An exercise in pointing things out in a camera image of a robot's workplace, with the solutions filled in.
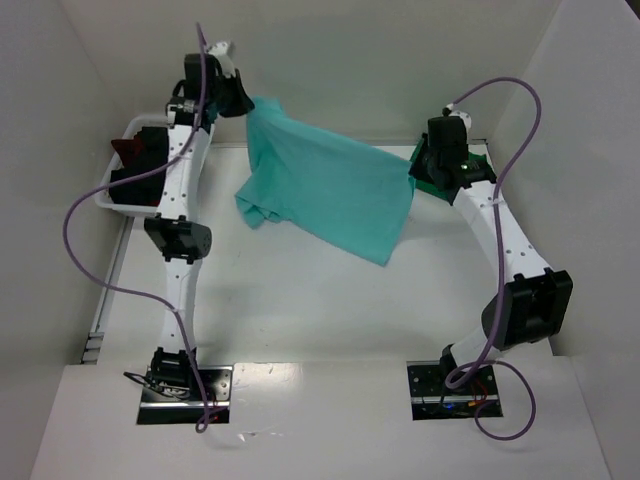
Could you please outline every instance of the turquoise fabric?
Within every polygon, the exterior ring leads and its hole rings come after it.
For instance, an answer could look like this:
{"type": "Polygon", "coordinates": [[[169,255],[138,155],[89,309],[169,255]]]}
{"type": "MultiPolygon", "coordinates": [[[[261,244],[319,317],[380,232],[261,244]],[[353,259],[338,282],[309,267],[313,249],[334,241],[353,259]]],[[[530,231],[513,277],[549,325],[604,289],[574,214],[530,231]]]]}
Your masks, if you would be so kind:
{"type": "Polygon", "coordinates": [[[247,116],[251,177],[236,193],[252,228],[289,220],[379,265],[391,256],[409,214],[410,163],[293,120],[273,99],[254,98],[247,116]]]}

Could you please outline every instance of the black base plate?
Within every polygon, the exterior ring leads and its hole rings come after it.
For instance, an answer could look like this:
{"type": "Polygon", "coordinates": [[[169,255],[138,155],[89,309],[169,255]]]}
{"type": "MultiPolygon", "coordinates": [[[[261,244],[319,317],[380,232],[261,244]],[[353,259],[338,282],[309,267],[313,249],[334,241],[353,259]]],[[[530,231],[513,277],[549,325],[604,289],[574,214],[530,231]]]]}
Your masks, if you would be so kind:
{"type": "MultiPolygon", "coordinates": [[[[209,423],[229,423],[229,405],[233,367],[205,367],[199,369],[200,376],[212,398],[215,392],[216,407],[223,408],[212,416],[209,423]]],[[[143,388],[138,411],[138,425],[195,424],[202,417],[202,399],[198,394],[190,394],[184,399],[164,397],[157,392],[143,388]]]]}
{"type": "Polygon", "coordinates": [[[487,391],[487,401],[492,403],[483,408],[479,416],[502,417],[498,386],[491,366],[478,371],[476,378],[461,390],[446,391],[442,403],[444,375],[439,362],[409,362],[407,375],[414,420],[472,418],[477,408],[474,398],[480,399],[483,395],[482,386],[487,391]]]}

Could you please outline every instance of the teal cloth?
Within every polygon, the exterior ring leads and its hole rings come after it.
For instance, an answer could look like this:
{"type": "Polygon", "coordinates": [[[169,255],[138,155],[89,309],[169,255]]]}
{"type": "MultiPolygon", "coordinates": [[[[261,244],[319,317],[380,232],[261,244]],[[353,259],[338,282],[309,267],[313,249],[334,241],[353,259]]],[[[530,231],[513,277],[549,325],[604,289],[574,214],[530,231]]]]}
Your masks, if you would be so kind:
{"type": "Polygon", "coordinates": [[[252,228],[289,220],[379,265],[409,214],[410,163],[289,118],[277,100],[254,98],[247,116],[251,177],[236,193],[252,228]]]}

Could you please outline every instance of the dark object in corner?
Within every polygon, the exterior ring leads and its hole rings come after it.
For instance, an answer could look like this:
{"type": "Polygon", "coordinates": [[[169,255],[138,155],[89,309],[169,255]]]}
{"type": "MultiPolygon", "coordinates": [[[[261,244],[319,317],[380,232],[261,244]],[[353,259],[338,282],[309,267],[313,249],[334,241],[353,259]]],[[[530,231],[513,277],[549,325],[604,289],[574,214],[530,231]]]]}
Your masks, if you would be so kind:
{"type": "MultiPolygon", "coordinates": [[[[165,163],[169,154],[169,135],[164,127],[143,127],[132,140],[113,140],[123,168],[111,172],[111,182],[150,172],[165,163]]],[[[137,182],[110,188],[113,203],[157,206],[162,197],[166,173],[160,172],[137,182]]]]}

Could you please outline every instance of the folded cloth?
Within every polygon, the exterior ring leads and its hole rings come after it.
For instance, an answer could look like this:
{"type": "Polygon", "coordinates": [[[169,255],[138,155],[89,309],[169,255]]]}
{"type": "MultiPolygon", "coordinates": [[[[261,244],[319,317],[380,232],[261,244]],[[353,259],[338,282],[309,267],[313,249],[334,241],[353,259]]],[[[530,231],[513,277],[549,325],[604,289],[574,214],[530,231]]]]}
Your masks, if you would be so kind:
{"type": "Polygon", "coordinates": [[[414,179],[400,157],[293,120],[273,99],[247,116],[251,177],[236,193],[252,228],[289,220],[379,265],[409,214],[414,179]]]}

